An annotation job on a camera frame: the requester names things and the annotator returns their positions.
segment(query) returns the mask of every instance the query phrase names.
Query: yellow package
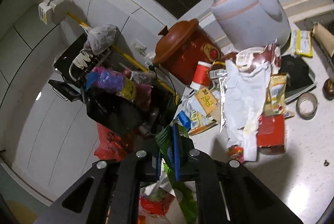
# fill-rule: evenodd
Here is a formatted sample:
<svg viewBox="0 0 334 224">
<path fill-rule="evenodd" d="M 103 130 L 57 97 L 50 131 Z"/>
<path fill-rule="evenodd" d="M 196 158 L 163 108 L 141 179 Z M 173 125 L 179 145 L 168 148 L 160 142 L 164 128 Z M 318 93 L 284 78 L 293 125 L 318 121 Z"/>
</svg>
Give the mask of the yellow package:
<svg viewBox="0 0 334 224">
<path fill-rule="evenodd" d="M 136 97 L 136 86 L 133 81 L 124 76 L 124 86 L 121 91 L 116 93 L 117 96 L 133 101 Z"/>
<path fill-rule="evenodd" d="M 216 125 L 216 121 L 214 119 L 205 117 L 194 109 L 191 111 L 190 121 L 191 129 L 188 132 L 190 136 L 202 133 Z"/>
<path fill-rule="evenodd" d="M 218 101 L 207 88 L 201 88 L 195 94 L 195 97 L 207 115 L 210 114 L 218 106 Z"/>
<path fill-rule="evenodd" d="M 286 84 L 286 74 L 274 74 L 270 76 L 266 103 L 263 108 L 264 116 L 283 115 L 285 113 Z"/>
<path fill-rule="evenodd" d="M 311 32 L 301 30 L 292 31 L 290 49 L 297 55 L 313 57 Z"/>
</svg>

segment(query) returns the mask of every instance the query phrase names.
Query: metal screw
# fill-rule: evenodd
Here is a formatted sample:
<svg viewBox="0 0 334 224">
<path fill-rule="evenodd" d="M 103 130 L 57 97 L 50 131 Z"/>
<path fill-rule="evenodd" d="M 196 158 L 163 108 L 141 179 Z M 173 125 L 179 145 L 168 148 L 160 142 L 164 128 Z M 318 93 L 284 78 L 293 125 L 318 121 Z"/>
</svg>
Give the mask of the metal screw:
<svg viewBox="0 0 334 224">
<path fill-rule="evenodd" d="M 145 157 L 146 156 L 146 151 L 137 151 L 136 152 L 137 157 L 141 158 L 141 157 Z"/>
<path fill-rule="evenodd" d="M 237 160 L 231 160 L 229 164 L 230 164 L 231 167 L 240 166 L 240 163 Z"/>
<path fill-rule="evenodd" d="M 191 149 L 191 150 L 189 151 L 189 154 L 190 154 L 191 156 L 199 156 L 199 150 L 198 150 L 198 149 Z"/>
<path fill-rule="evenodd" d="M 99 169 L 105 168 L 106 167 L 106 161 L 100 161 L 96 164 L 96 167 Z"/>
</svg>

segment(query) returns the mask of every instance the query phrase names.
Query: white rubber glove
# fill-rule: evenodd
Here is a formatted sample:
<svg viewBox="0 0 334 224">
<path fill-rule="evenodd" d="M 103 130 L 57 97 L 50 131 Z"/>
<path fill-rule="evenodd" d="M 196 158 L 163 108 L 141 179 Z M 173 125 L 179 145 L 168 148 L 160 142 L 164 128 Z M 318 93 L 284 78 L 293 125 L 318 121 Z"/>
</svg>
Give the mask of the white rubber glove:
<svg viewBox="0 0 334 224">
<path fill-rule="evenodd" d="M 73 60 L 73 64 L 75 64 L 79 69 L 84 69 L 88 66 L 86 62 L 91 61 L 91 57 L 93 57 L 91 53 L 81 50 L 76 58 Z"/>
</svg>

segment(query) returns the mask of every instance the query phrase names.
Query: brown ceramic lid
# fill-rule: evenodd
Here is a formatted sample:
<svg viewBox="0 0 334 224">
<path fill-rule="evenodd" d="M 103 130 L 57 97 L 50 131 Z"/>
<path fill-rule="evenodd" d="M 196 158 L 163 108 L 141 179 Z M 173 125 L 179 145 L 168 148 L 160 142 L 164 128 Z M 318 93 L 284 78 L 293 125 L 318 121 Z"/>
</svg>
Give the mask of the brown ceramic lid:
<svg viewBox="0 0 334 224">
<path fill-rule="evenodd" d="M 198 20 L 180 21 L 175 23 L 169 30 L 165 27 L 159 35 L 162 35 L 155 47 L 155 58 L 153 63 L 160 64 L 185 43 L 198 26 Z"/>
</svg>

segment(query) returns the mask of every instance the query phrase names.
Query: electrical cord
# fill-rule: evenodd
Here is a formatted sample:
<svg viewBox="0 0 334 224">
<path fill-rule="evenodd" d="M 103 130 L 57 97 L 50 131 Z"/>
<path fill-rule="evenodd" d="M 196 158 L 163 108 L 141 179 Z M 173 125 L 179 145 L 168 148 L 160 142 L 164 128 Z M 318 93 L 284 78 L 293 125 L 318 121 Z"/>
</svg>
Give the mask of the electrical cord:
<svg viewBox="0 0 334 224">
<path fill-rule="evenodd" d="M 154 73 L 155 73 L 155 75 L 156 75 L 156 77 L 158 78 L 158 75 L 157 75 L 157 73 L 156 73 L 156 71 L 155 71 L 155 68 L 158 68 L 158 69 L 160 69 L 160 67 L 159 66 L 155 66 L 155 65 L 149 65 L 148 66 L 148 69 L 149 70 L 151 70 L 151 71 L 153 71 Z M 176 89 L 175 89 L 175 86 L 174 86 L 174 83 L 172 82 L 172 79 L 162 70 L 162 69 L 160 69 L 160 71 L 169 79 L 169 81 L 170 81 L 170 83 L 172 84 L 172 86 L 173 86 L 173 91 L 174 91 L 174 102 L 175 102 L 175 105 L 177 106 L 178 104 L 177 104 L 177 102 L 176 102 Z"/>
</svg>

